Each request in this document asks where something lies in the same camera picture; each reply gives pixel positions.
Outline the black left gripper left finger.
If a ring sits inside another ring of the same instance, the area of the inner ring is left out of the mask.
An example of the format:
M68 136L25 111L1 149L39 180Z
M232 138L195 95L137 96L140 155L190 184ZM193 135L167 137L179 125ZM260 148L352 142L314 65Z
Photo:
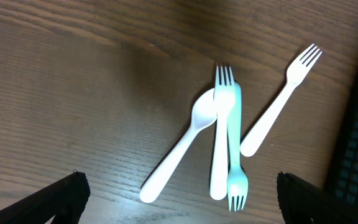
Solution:
M86 174L74 172L0 210L0 224L77 224L89 197Z

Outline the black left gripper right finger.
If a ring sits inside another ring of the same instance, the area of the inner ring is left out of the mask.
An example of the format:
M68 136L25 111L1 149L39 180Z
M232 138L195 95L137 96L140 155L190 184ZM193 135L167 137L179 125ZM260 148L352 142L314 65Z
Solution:
M291 173L277 176L277 199L285 223L358 223L358 212Z

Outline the white plastic spoon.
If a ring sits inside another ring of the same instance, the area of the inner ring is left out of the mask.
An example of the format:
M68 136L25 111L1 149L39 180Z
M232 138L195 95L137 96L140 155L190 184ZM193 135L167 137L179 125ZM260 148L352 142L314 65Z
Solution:
M195 101L188 130L144 182L139 193L141 201L151 203L157 199L197 134L216 120L214 88L212 88Z

